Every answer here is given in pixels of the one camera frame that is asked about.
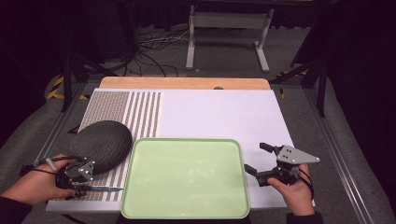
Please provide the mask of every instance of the gray carpet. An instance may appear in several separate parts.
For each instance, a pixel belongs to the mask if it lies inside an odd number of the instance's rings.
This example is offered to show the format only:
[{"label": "gray carpet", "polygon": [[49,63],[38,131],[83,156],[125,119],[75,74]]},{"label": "gray carpet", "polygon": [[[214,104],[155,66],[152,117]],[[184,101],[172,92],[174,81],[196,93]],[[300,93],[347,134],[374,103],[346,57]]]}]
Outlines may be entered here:
[{"label": "gray carpet", "polygon": [[[252,47],[255,37],[259,35],[256,31],[246,30],[240,35],[227,35],[213,30],[199,32],[196,37],[194,69],[191,71],[186,71],[184,68],[188,46],[186,40],[181,39],[165,49],[150,50],[146,53],[159,64],[174,66],[181,77],[263,77],[272,79],[277,73],[290,70],[289,64],[306,34],[307,30],[302,29],[270,30],[264,45],[264,52],[271,70],[268,74],[261,71],[257,55]],[[152,63],[144,57],[141,60],[145,63]],[[136,73],[140,73],[141,69],[141,73],[148,76],[162,75],[161,70],[156,66],[143,64],[140,66],[132,62],[128,68]],[[171,67],[163,69],[169,77],[176,75],[175,69]],[[117,71],[117,73],[123,74],[123,70]],[[137,75],[128,71],[127,76]],[[100,76],[92,76],[85,87],[84,94],[90,94],[93,88],[99,85],[99,78]],[[345,185],[334,165],[325,135],[319,128],[315,117],[317,111],[312,110],[309,106],[305,90],[297,85],[298,78],[293,78],[287,83],[287,85],[281,86],[273,85],[272,88],[276,92],[276,98],[291,139],[297,148],[321,158],[320,163],[310,166],[310,173],[315,184],[317,210],[323,214],[325,223],[360,223]],[[284,97],[280,96],[280,87],[284,89]],[[1,191],[18,179],[17,173],[23,164],[32,163],[35,160],[60,115],[62,105],[61,100],[49,99],[11,135],[1,148]],[[58,141],[54,144],[53,155],[66,151],[74,137],[67,131],[79,125],[87,105],[88,100],[77,101]],[[373,223],[396,223],[389,207],[388,198],[361,154],[359,145],[347,125],[339,104],[337,104],[330,82],[327,86],[325,114],[325,120],[332,130],[337,146],[342,151],[343,158],[348,164],[349,171],[354,177]],[[44,210],[44,204],[35,207],[24,223],[71,223],[58,214],[47,213]],[[287,212],[287,208],[266,209],[251,211],[250,215],[253,224],[285,223]],[[118,214],[74,214],[74,216],[87,223],[114,223]]]}]

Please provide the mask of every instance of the silver blade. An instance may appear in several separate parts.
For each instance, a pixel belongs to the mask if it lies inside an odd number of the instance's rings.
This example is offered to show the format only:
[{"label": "silver blade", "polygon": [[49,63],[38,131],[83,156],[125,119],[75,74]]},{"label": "silver blade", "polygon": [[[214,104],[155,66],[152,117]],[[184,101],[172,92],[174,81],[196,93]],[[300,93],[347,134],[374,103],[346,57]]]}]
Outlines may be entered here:
[{"label": "silver blade", "polygon": [[82,190],[98,190],[98,191],[108,191],[108,192],[115,192],[115,191],[120,191],[123,188],[118,188],[118,187],[109,187],[109,186],[87,186],[87,185],[79,185],[75,186],[76,189],[82,189]]}]

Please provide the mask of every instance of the yellow and black tape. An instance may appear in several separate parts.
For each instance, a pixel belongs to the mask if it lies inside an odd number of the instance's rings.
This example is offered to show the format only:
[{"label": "yellow and black tape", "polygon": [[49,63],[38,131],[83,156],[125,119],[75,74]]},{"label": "yellow and black tape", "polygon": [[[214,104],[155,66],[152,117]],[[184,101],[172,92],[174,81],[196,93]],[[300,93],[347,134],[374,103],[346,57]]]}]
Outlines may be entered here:
[{"label": "yellow and black tape", "polygon": [[[53,84],[52,89],[49,92],[49,95],[47,96],[47,99],[59,99],[59,100],[63,100],[64,99],[64,95],[63,94],[59,94],[57,93],[59,87],[62,85],[62,83],[64,82],[64,76],[60,75],[58,77],[58,79],[56,79],[55,83]],[[91,99],[90,95],[80,95],[79,96],[80,100],[89,100]]]}]

